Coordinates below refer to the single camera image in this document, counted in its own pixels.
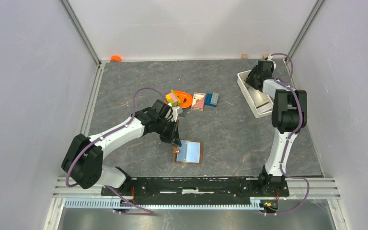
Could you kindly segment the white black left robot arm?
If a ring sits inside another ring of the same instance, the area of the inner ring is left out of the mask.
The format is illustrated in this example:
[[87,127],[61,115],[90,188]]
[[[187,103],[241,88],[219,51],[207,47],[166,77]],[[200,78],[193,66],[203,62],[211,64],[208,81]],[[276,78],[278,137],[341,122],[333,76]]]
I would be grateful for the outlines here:
[[180,147],[180,112],[179,106],[156,100],[153,106],[136,111],[107,131],[89,137],[78,134],[72,140],[61,168],[74,180],[74,185],[83,189],[107,185],[119,195],[126,195],[131,190],[128,175],[117,167],[104,166],[105,157],[124,144],[151,133],[159,134],[161,142]]

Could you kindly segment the brown leather card holder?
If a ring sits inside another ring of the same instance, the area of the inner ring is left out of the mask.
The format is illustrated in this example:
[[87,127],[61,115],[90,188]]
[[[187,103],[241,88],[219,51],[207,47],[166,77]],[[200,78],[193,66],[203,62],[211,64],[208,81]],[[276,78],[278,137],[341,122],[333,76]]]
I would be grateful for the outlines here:
[[203,162],[203,147],[202,141],[181,140],[182,145],[172,148],[174,154],[174,162],[201,164]]

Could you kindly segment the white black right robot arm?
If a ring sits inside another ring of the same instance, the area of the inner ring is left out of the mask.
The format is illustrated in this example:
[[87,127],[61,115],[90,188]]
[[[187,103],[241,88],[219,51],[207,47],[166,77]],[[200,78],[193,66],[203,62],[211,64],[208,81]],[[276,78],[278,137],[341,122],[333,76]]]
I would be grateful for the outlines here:
[[271,116],[274,128],[272,149],[256,188],[269,196],[286,190],[286,164],[294,140],[308,120],[307,92],[273,78],[275,63],[259,60],[249,71],[238,74],[237,83],[256,118]]

